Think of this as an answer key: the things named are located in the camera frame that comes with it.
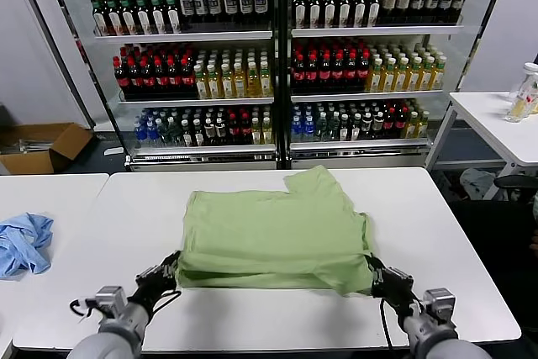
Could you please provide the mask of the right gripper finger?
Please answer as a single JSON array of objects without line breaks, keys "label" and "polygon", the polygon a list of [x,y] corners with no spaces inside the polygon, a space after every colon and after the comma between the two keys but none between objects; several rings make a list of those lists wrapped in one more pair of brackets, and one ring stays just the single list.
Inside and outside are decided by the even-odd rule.
[{"label": "right gripper finger", "polygon": [[397,268],[387,267],[382,261],[381,262],[381,278],[380,282],[391,282],[391,281],[405,281],[412,282],[413,277]]},{"label": "right gripper finger", "polygon": [[370,292],[371,294],[376,294],[378,285],[380,282],[380,278],[381,278],[381,262],[374,255],[365,256],[365,259],[367,261],[369,271],[372,273],[372,283],[370,287]]}]

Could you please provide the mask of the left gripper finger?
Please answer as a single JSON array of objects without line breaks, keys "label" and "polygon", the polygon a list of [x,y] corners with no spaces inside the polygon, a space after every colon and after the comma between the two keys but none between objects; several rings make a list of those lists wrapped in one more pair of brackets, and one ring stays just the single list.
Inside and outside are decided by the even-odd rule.
[{"label": "left gripper finger", "polygon": [[164,269],[165,265],[173,260],[179,260],[180,252],[174,251],[172,254],[167,256],[161,264],[150,267],[143,271],[141,274],[138,274],[135,278],[136,284],[142,286],[145,284],[150,285],[166,285],[164,278]]},{"label": "left gripper finger", "polygon": [[164,278],[167,288],[177,288],[178,260],[173,260],[165,265]]}]

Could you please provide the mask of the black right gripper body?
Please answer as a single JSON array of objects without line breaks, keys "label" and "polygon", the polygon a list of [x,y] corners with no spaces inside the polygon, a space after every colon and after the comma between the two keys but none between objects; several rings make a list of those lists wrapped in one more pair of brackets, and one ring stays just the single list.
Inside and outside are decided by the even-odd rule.
[{"label": "black right gripper body", "polygon": [[385,304],[388,304],[397,316],[398,321],[404,321],[413,317],[416,310],[420,310],[420,301],[413,292],[414,279],[412,282],[391,281],[380,282],[375,298],[380,298],[380,312],[385,319]]}]

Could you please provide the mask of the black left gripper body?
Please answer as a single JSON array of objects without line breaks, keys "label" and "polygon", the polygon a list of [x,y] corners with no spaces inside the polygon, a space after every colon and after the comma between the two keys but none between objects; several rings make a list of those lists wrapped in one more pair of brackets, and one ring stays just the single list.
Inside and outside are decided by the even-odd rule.
[{"label": "black left gripper body", "polygon": [[157,302],[163,298],[166,292],[175,291],[177,286],[174,277],[162,277],[161,275],[137,276],[135,282],[137,288],[128,297],[128,302],[141,306],[148,314],[149,319],[154,316]]}]

